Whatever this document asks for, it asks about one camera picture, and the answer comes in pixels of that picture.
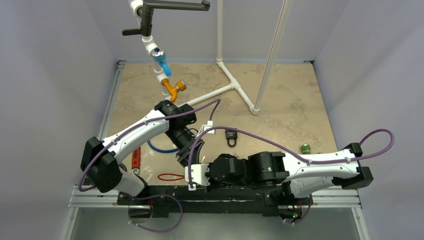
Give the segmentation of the red cable padlock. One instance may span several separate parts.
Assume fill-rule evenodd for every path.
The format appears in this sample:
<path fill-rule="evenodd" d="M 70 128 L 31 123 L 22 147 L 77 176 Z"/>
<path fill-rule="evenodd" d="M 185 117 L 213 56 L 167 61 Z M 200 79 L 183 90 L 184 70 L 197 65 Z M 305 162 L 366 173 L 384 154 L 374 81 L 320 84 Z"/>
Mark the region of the red cable padlock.
<path fill-rule="evenodd" d="M 184 180 L 185 176 L 181 174 L 176 174 L 176 173 L 161 173 L 157 176 L 157 178 L 160 181 L 164 181 L 164 182 L 175 182 L 175 181 Z"/>

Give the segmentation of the blue cable lock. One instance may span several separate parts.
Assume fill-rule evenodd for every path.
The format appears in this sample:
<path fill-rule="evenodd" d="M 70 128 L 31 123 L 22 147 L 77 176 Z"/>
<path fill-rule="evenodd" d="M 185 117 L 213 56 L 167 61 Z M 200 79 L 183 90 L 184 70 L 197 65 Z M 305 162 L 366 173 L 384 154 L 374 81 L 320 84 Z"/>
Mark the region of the blue cable lock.
<path fill-rule="evenodd" d="M 188 130 L 191 132 L 191 134 L 193 136 L 195 136 L 195 134 L 192 131 L 195 131 L 196 133 L 199 133 L 199 131 L 197 129 L 195 129 L 195 128 L 188 128 Z M 177 147 L 176 148 L 173 148 L 173 149 L 159 149 L 159 148 L 155 147 L 150 141 L 148 141 L 147 144 L 148 144 L 148 146 L 152 150 L 154 150 L 154 151 L 156 151 L 158 153 L 163 153 L 163 154 L 176 153 L 176 152 L 178 152 L 180 150 Z"/>

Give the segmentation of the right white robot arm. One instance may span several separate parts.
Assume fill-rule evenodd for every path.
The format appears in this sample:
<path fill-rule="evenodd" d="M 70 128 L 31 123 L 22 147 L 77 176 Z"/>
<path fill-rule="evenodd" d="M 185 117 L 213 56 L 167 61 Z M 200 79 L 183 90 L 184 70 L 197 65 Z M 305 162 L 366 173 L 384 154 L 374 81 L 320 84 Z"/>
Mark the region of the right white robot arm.
<path fill-rule="evenodd" d="M 369 167 L 354 161 L 357 144 L 332 153 L 304 154 L 301 161 L 293 154 L 263 151 L 247 158 L 220 154 L 213 162 L 200 167 L 201 186 L 243 186 L 269 189 L 287 184 L 280 196 L 288 204 L 332 186 L 357 190 L 369 186 L 374 177 Z"/>

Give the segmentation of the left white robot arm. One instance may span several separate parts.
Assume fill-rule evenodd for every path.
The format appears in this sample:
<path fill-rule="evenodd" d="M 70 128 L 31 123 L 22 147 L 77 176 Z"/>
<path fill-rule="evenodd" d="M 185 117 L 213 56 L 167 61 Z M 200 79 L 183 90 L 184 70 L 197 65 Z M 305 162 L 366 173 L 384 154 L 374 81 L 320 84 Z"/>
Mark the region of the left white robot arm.
<path fill-rule="evenodd" d="M 80 168 L 101 193 L 117 190 L 129 194 L 132 201 L 142 205 L 149 199 L 147 184 L 141 177 L 123 171 L 119 164 L 160 134 L 167 134 L 179 150 L 186 149 L 194 141 L 186 126 L 196 120 L 196 110 L 189 104 L 178 107 L 163 100 L 124 130 L 102 140 L 97 137 L 87 140 Z"/>

